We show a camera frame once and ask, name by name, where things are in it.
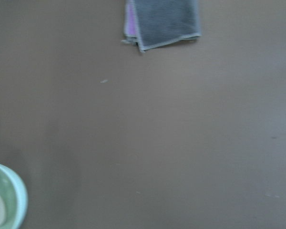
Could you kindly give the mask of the mint green bowl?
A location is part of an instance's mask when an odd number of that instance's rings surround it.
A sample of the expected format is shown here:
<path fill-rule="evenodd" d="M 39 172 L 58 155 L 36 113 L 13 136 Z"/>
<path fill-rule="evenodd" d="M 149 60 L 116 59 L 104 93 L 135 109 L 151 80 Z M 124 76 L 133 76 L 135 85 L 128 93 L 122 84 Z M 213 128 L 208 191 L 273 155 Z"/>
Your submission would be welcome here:
<path fill-rule="evenodd" d="M 28 192 L 21 177 L 2 164 L 0 164 L 0 195 L 7 210 L 6 221 L 0 229 L 19 229 L 27 214 Z"/>

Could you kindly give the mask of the grey folded cloth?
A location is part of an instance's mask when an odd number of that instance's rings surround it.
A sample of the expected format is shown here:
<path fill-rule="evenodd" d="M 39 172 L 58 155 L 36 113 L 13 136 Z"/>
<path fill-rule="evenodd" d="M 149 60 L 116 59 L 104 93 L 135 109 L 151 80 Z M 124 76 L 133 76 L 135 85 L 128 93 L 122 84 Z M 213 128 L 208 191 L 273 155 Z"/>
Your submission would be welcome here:
<path fill-rule="evenodd" d="M 127 0 L 123 43 L 140 52 L 201 36 L 196 0 Z"/>

